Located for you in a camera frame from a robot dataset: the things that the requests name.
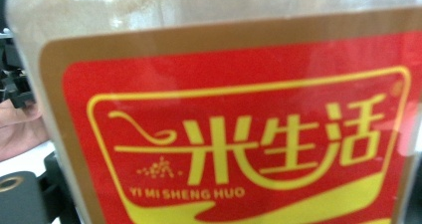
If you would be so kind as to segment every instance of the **person's hand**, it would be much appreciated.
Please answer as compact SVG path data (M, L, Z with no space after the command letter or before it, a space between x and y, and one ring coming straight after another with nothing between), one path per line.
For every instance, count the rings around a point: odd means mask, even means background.
M0 161L17 156L49 139L37 104L15 109L0 103Z

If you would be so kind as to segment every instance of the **plastic container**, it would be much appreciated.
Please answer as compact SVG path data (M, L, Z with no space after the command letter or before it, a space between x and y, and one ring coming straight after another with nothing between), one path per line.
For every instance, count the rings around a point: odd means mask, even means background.
M422 0L8 0L87 223L400 222Z

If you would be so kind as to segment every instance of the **red label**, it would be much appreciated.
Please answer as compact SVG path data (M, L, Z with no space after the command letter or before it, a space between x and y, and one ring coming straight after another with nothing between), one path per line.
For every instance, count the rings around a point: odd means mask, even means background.
M406 49L421 38L71 65L106 220L389 221L421 85Z

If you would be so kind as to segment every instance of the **yellow decorative swirl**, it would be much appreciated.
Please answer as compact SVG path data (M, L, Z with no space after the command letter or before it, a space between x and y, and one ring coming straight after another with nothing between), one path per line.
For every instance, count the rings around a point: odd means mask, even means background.
M127 120L133 127L149 142L156 145L168 145L173 143L177 138L175 130L167 129L156 132L154 135L149 135L129 114L121 111L112 111L108 113L109 118L121 117Z

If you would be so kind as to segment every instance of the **yellow border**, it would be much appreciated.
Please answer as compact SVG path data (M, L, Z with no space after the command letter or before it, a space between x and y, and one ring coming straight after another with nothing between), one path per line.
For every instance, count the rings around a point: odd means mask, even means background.
M98 127L98 124L96 122L95 116L94 116L94 108L96 106L96 104L98 104L99 102L103 102L103 101L115 101L115 100L119 100L119 101L139 101L139 100L168 100L168 99L192 99L192 98L203 98L203 97L216 97L216 96L229 96L229 95L239 95L239 94L250 94L250 93L258 93L258 92L270 92L270 91L279 91L279 90L286 90L286 89L293 89L293 88L304 88L304 87L311 87L311 86L320 86L320 85L330 85L330 84L336 84L336 83L346 83L346 82L351 82L351 81L356 81L356 80L363 80L363 79L369 79L369 78L375 78L375 77L382 77L382 76L386 76L386 75L392 75L392 74L400 74L403 76L404 78L404 87L403 87L403 91L402 91L402 97L400 98L399 101L399 106L397 109L397 117L395 119L394 122L394 127L393 127L393 131L390 137L390 141L388 143L388 147L387 147L387 152L385 155L385 159L383 162L383 166L381 169L381 172L378 174L373 175L373 177L367 177L367 178L362 178L361 181L356 181L356 186L361 186L362 184L357 185L357 183L361 182L364 183L365 185L368 184L368 181L366 180L379 180L380 182L383 182L383 178L385 176L385 173L387 171L390 159L391 159L391 154L394 148L394 143L396 141L397 138L397 134L398 134L398 129L399 126L401 124L402 118L403 118L403 112L404 112L404 108L406 105L406 100L409 94L409 90L410 90L410 84L411 84L411 76L409 71L407 70L406 67L403 66L397 66L397 67L393 67L393 68L387 68L387 69L382 69L382 70L375 70L375 71L368 71L368 72L363 72L363 73L355 73L355 74L348 74L348 75L341 75L341 76L333 76L333 77L327 77L327 78L314 78L314 79L307 79L307 80L296 80L296 81L283 81L283 82L274 82L274 83L264 83L264 84L256 84L256 85L245 85L245 86L235 86L235 87L223 87L223 88L211 88L211 89L197 89L197 90L183 90L183 91L171 91L171 92L156 92L156 93L123 93L123 94L98 94L93 96L89 102L88 102L88 106L87 106L87 114L90 120L90 123L93 127L95 136L99 142L100 145L100 149L103 153L104 159L105 159L105 163L108 167L108 170L110 172L111 178L114 182L114 185L117 189L117 193L119 195L119 197L121 198L123 204L126 206L126 208L129 209L136 209L136 212L138 214L136 214L135 216L133 216L132 214L128 213L132 219L132 221L136 222L137 218L141 218L140 220L143 219L143 221L145 221L145 223L148 223L145 220L145 217L151 218L150 221L156 221L156 219L154 218L160 218L160 215L163 215L161 211L169 211L169 209L166 208L159 208L158 209L154 209L154 208L138 208L135 207L134 204L132 204L130 202L130 200L128 200L125 195L124 195L124 191L118 181L118 177L117 177L117 173L114 170L114 167L112 165L112 162L110 160L110 157L108 155L108 152L106 150L106 144L103 140L103 136L101 134L101 131ZM346 188L347 185L344 185L344 187L339 187L337 191L332 191L333 195L335 193L335 195L338 194L338 192L340 190L340 188ZM310 197L309 200L320 200L322 198L322 196L314 196L314 197ZM203 206L201 208L201 204L200 203L196 203L196 211L198 209L203 209L206 210L208 208L210 208L211 206L213 206L213 203L211 202L206 202L206 203L202 203ZM300 206L294 206L294 208L291 208L291 211L296 210L297 208L299 208ZM189 209L189 211L192 211L192 209L195 209L195 207L192 207L190 205L185 205L185 206L179 206L178 209L183 210L183 208L185 209ZM351 211L356 211L358 209L364 208L364 207L360 207L360 206L354 206L352 207L354 208L353 210L340 210L335 212L334 210L330 210L330 213L327 213L326 215L319 215L319 219L318 220L310 220L310 221L323 221L329 218L333 218L339 215L344 215L346 213L350 213ZM264 214L262 217L259 217L259 219L253 218L253 220L248 220L248 223L255 223L256 221L259 220L263 220L271 217L274 217L274 214L280 214L280 213L270 213L270 214ZM197 223L194 219L191 220L187 220L185 218L183 218L183 220L188 221L189 223Z

